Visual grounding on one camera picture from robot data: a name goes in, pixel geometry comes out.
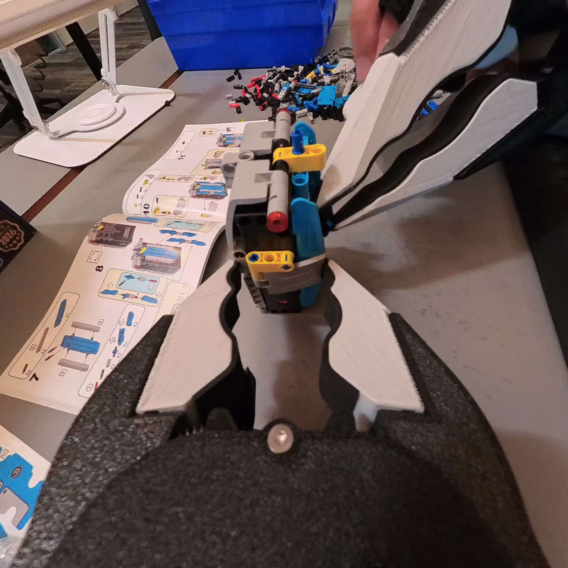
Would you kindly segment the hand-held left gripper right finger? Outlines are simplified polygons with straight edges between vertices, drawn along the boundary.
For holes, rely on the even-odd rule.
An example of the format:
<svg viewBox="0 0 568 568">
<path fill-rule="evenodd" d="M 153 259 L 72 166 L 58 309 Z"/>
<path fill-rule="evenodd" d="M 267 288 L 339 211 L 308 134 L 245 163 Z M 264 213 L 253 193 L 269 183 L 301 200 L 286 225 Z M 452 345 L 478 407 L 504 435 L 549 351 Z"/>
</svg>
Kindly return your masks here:
<svg viewBox="0 0 568 568">
<path fill-rule="evenodd" d="M 395 332 L 392 313 L 335 261 L 323 271 L 324 339 L 319 388 L 333 412 L 368 432 L 379 411 L 422 413 L 424 403 Z"/>
</svg>

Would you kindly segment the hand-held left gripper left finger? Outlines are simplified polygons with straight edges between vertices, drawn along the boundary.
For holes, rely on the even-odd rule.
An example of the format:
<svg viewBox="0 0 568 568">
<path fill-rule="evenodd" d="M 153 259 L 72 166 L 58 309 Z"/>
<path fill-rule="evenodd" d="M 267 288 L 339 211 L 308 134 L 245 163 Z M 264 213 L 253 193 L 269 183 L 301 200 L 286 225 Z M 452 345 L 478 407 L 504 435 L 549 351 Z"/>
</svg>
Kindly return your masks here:
<svg viewBox="0 0 568 568">
<path fill-rule="evenodd" d="M 226 262 L 177 308 L 136 412 L 212 408 L 243 391 L 243 366 L 232 333 L 239 317 L 240 266 Z"/>
</svg>

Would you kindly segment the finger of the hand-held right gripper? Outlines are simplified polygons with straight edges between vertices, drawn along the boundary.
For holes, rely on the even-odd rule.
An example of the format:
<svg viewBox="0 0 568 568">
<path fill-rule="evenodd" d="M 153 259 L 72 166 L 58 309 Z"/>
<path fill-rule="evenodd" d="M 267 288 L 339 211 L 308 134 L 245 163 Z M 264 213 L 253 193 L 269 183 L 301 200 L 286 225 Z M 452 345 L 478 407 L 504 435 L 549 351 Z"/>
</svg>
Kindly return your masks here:
<svg viewBox="0 0 568 568">
<path fill-rule="evenodd" d="M 384 146 L 404 135 L 427 96 L 500 39 L 511 1 L 414 1 L 345 107 L 322 174 L 319 207 L 354 190 Z"/>
<path fill-rule="evenodd" d="M 399 202 L 451 182 L 465 167 L 500 142 L 538 107 L 536 81 L 518 77 L 477 77 L 446 106 L 423 119 L 428 135 L 403 150 L 382 176 L 365 184 L 333 216 L 337 231 Z"/>
</svg>

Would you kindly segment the pile of toy brick pieces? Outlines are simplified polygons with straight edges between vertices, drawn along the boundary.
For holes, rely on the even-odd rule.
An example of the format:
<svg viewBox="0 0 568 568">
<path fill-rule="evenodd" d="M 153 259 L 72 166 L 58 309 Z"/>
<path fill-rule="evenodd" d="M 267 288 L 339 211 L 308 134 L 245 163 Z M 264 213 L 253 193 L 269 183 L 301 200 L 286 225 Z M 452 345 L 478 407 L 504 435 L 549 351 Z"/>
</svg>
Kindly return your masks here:
<svg viewBox="0 0 568 568">
<path fill-rule="evenodd" d="M 253 105 L 274 122 L 277 111 L 287 110 L 297 119 L 343 122 L 348 102 L 354 102 L 359 87 L 353 48 L 342 46 L 325 52 L 306 65 L 273 66 L 262 75 L 241 83 L 235 69 L 227 78 L 233 91 L 225 98 L 238 115 Z"/>
</svg>

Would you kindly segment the grey blue toy brick model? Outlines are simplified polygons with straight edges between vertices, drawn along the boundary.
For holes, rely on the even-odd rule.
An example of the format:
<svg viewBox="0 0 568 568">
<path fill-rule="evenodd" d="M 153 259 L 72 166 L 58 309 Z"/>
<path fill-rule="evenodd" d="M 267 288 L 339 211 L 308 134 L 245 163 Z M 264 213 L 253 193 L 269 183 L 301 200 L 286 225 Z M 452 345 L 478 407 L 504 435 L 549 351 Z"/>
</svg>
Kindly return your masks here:
<svg viewBox="0 0 568 568">
<path fill-rule="evenodd" d="M 326 148 L 296 114 L 245 125 L 237 157 L 224 158 L 225 234 L 254 304 L 269 314 L 315 304 L 325 244 L 316 204 Z"/>
</svg>

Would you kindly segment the person's right hand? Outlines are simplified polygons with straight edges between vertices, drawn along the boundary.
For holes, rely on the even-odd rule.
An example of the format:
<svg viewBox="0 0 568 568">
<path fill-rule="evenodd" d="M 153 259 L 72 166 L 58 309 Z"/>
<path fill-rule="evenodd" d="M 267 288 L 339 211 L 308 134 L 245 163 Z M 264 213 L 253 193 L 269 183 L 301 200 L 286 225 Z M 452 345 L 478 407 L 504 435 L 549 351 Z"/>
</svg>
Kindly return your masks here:
<svg viewBox="0 0 568 568">
<path fill-rule="evenodd" d="M 375 60 L 399 26 L 388 1 L 353 1 L 350 30 L 359 83 L 364 83 Z"/>
</svg>

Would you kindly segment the open instruction booklet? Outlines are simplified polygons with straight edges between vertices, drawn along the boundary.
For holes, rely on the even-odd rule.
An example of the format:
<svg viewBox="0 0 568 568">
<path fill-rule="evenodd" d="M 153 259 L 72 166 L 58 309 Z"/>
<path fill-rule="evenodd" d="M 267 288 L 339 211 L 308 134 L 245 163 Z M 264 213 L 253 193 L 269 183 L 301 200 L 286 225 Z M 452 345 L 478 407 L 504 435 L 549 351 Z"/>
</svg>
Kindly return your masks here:
<svg viewBox="0 0 568 568">
<path fill-rule="evenodd" d="M 92 226 L 50 309 L 2 373 L 2 394 L 78 414 L 137 341 L 195 291 L 224 231 L 222 159 L 239 152 L 245 124 L 184 126 L 131 185 L 123 212 Z"/>
</svg>

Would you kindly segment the black perforated board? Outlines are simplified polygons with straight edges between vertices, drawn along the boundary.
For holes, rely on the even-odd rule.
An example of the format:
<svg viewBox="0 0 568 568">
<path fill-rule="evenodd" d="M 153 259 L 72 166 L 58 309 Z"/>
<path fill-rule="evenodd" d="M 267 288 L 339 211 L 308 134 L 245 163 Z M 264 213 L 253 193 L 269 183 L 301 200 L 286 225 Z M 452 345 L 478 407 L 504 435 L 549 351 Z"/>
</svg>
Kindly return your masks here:
<svg viewBox="0 0 568 568">
<path fill-rule="evenodd" d="M 542 135 L 503 167 L 567 360 L 567 138 Z"/>
</svg>

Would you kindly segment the blue plastic bin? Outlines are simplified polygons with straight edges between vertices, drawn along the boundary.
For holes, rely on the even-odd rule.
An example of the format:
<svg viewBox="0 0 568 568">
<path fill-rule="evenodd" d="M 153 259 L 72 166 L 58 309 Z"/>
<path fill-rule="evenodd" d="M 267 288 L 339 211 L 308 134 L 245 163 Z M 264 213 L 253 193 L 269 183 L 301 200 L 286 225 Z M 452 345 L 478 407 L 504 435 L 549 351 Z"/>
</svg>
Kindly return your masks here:
<svg viewBox="0 0 568 568">
<path fill-rule="evenodd" d="M 178 68 L 270 68 L 312 63 L 337 1 L 148 1 Z"/>
</svg>

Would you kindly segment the dark printed toy set box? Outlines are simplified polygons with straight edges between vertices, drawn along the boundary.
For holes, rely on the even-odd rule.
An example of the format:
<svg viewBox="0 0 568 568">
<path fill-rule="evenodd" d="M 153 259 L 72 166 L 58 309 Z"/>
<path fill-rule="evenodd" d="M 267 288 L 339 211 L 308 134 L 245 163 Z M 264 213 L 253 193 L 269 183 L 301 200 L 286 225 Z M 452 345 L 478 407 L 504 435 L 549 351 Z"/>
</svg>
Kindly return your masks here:
<svg viewBox="0 0 568 568">
<path fill-rule="evenodd" d="M 10 264 L 36 232 L 29 222 L 1 202 L 1 271 Z"/>
</svg>

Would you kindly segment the blue sticker sheet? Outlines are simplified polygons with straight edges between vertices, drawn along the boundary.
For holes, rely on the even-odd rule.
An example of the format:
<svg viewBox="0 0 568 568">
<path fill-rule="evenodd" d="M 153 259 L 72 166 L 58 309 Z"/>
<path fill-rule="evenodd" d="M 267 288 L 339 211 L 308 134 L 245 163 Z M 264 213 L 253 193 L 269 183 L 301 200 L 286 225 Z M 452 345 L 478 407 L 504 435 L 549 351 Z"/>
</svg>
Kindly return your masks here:
<svg viewBox="0 0 568 568">
<path fill-rule="evenodd" d="M 1 538 L 22 537 L 51 463 L 1 427 Z"/>
</svg>

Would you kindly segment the white book stand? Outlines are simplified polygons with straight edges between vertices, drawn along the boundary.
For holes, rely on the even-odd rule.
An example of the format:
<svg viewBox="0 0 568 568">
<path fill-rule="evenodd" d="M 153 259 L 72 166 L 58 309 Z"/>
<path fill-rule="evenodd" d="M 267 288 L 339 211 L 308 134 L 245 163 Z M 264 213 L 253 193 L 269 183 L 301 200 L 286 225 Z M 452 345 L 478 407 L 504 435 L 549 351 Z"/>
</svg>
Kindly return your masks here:
<svg viewBox="0 0 568 568">
<path fill-rule="evenodd" d="M 61 167 L 97 159 L 174 98 L 169 89 L 117 83 L 114 1 L 1 1 L 1 61 L 34 133 L 17 143 L 18 155 Z M 16 47 L 95 11 L 101 43 L 102 90 L 55 117 L 42 119 Z"/>
</svg>

